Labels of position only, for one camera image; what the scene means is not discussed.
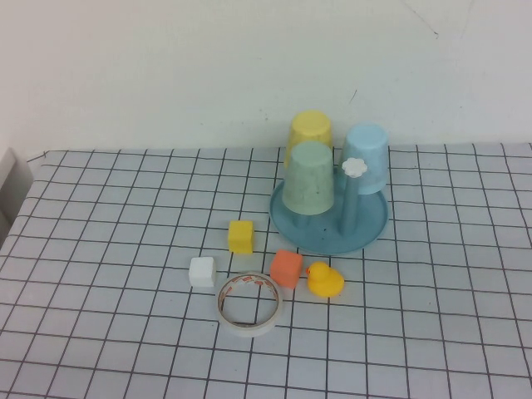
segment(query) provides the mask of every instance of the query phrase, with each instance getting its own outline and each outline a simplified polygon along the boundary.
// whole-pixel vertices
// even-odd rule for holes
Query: yellow cup
[[[299,112],[293,119],[290,126],[290,137],[284,156],[284,167],[288,168],[290,153],[292,148],[304,141],[319,141],[329,148],[333,147],[331,136],[331,121],[321,111]]]

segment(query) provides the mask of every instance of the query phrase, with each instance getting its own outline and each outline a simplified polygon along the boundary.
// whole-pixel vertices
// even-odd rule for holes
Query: rubber duck
[[[334,297],[343,289],[343,277],[324,262],[311,264],[306,270],[308,289],[319,297]]]

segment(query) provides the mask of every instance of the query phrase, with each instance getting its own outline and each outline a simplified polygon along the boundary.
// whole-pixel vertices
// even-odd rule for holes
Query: cup
[[[334,205],[333,152],[318,141],[291,151],[284,178],[283,203],[296,214],[322,214]]]
[[[284,156],[284,167],[288,168],[292,148],[305,141],[319,141],[329,148],[333,146],[331,136],[331,121],[321,111],[299,112],[293,119],[290,126],[290,136]]]
[[[346,135],[342,148],[342,164],[348,158],[361,158],[367,165],[358,182],[358,193],[369,195],[382,190],[388,181],[388,134],[378,125],[361,123]],[[340,184],[345,186],[346,176],[340,174]]]

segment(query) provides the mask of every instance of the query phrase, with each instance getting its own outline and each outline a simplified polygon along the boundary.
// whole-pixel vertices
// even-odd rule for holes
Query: white cube
[[[204,256],[190,261],[189,280],[192,287],[213,287],[216,282],[214,258]]]

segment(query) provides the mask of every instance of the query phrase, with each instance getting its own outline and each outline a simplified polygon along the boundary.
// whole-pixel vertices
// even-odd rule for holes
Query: tape roll
[[[275,307],[275,310],[269,319],[264,323],[237,323],[228,320],[224,316],[223,305],[225,297],[229,293],[233,292],[238,286],[244,284],[257,284],[259,286],[266,287],[270,290],[275,298],[275,303],[277,306]],[[253,272],[240,273],[232,278],[229,278],[216,294],[216,304],[218,309],[217,313],[219,323],[234,335],[247,338],[258,337],[270,331],[275,326],[275,322],[283,311],[283,298],[279,292],[278,285],[270,277],[261,273]]]

